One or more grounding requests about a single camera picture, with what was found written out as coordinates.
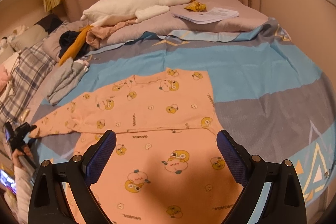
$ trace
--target paper stack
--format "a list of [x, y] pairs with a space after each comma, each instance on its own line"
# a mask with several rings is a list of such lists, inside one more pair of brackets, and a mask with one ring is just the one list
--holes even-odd
[[227, 18], [237, 17], [239, 13], [237, 11], [223, 9], [223, 8], [212, 8], [208, 12], [182, 12], [182, 13], [172, 13], [175, 17], [183, 18], [188, 21], [194, 22], [196, 24], [208, 24], [217, 21], [221, 21]]

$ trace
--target hand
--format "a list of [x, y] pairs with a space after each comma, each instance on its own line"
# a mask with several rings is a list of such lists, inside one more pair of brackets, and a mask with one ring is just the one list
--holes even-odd
[[[27, 145], [25, 145], [23, 147], [23, 151], [26, 153], [26, 155], [28, 157], [30, 157], [33, 160], [32, 152], [30, 151], [30, 149]], [[19, 167], [20, 169], [23, 169], [23, 170], [27, 171], [26, 168], [23, 167], [23, 165], [20, 163], [20, 160], [19, 160], [19, 156], [23, 156], [23, 155], [24, 155], [23, 152], [21, 152], [18, 149], [15, 149], [15, 151], [12, 154], [12, 160], [13, 160], [14, 166]]]

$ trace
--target blue bedsheet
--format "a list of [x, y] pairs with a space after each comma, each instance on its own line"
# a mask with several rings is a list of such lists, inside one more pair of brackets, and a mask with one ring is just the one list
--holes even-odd
[[[130, 75], [152, 75], [167, 67], [207, 70], [222, 126], [250, 154], [273, 162], [290, 159], [306, 205], [320, 196], [335, 174], [332, 85], [275, 19], [241, 34], [173, 31], [162, 39], [146, 32], [122, 47], [107, 47], [85, 58], [90, 70], [79, 85], [55, 107], [43, 101], [33, 122], [83, 92]], [[36, 145], [38, 161], [67, 161], [78, 138], [79, 133], [43, 138]], [[269, 185], [264, 187], [250, 223], [258, 219], [268, 189]]]

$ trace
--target stuffed toy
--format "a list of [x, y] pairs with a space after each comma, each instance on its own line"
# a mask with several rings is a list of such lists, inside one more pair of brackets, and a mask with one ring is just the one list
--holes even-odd
[[169, 11], [170, 6], [187, 4], [194, 0], [99, 0], [83, 11], [81, 20], [89, 19], [94, 27], [114, 26], [122, 21], [146, 19]]

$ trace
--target blue grip pad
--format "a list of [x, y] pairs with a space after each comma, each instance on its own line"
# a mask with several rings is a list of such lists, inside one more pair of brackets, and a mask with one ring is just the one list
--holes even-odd
[[222, 154], [227, 167], [229, 167], [235, 181], [245, 187], [248, 182], [247, 167], [235, 148], [232, 146], [229, 139], [222, 132], [217, 134], [217, 147]]
[[96, 183], [101, 173], [103, 172], [106, 163], [108, 162], [117, 143], [116, 134], [111, 131], [107, 138], [100, 144], [96, 153], [92, 156], [90, 162], [86, 166], [86, 185]]

